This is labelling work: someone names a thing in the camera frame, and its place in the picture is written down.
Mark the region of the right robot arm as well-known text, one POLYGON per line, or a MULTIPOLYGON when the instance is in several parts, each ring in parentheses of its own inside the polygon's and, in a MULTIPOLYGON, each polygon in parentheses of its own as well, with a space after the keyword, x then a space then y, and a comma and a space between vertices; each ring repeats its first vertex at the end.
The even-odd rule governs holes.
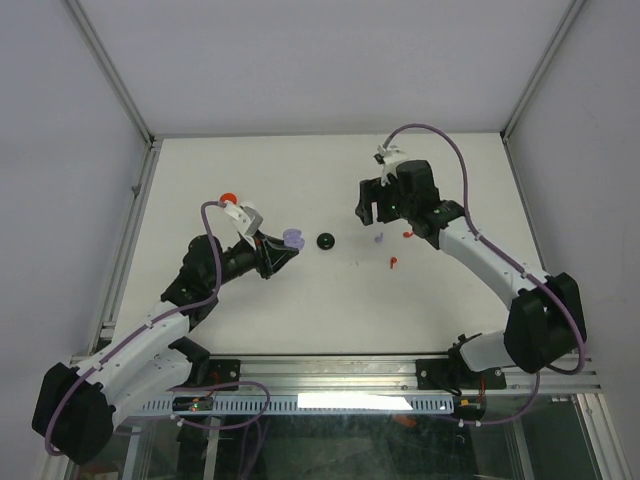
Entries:
POLYGON ((355 214, 365 226, 407 221, 414 235, 463 264, 507 308, 504 329, 461 335, 448 350, 445 388, 469 387, 484 372, 508 366, 535 374, 571 351, 583 367, 587 332, 577 282, 517 262, 472 228, 462 205, 441 199, 427 161, 400 161, 361 181, 355 214))

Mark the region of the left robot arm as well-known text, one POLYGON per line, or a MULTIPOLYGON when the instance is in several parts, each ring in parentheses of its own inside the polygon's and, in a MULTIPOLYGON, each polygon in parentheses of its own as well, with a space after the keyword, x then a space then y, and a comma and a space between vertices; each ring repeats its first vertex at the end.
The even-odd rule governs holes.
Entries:
POLYGON ((262 232, 227 249, 215 237, 192 239, 177 277, 144 319, 76 365, 58 362, 45 373, 31 426, 47 453, 85 464, 145 402, 173 387, 204 385, 210 353, 187 335, 217 306, 220 287, 251 271, 269 279, 298 253, 262 232))

